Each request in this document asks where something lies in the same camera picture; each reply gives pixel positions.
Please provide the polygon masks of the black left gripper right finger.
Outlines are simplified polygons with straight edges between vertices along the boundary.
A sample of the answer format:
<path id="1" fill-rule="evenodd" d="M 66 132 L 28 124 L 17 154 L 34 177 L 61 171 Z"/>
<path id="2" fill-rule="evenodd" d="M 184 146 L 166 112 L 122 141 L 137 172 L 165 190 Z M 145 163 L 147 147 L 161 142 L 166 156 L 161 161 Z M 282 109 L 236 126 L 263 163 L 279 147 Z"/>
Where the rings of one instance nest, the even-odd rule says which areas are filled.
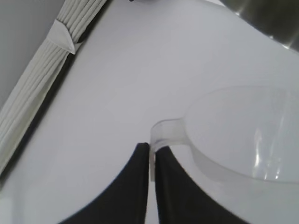
<path id="1" fill-rule="evenodd" d="M 235 216 L 197 186 L 169 147 L 159 149 L 155 158 L 155 191 L 159 223 L 235 223 Z"/>

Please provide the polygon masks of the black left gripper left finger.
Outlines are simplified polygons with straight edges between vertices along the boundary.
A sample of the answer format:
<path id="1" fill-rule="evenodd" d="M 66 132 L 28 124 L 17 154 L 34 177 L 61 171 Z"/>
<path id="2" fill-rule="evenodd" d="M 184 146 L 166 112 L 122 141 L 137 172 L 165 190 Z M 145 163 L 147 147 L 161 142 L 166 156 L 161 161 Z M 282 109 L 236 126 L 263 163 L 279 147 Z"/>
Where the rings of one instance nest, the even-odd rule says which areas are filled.
<path id="1" fill-rule="evenodd" d="M 149 189 L 148 143 L 138 143 L 110 185 L 63 224 L 143 224 Z"/>

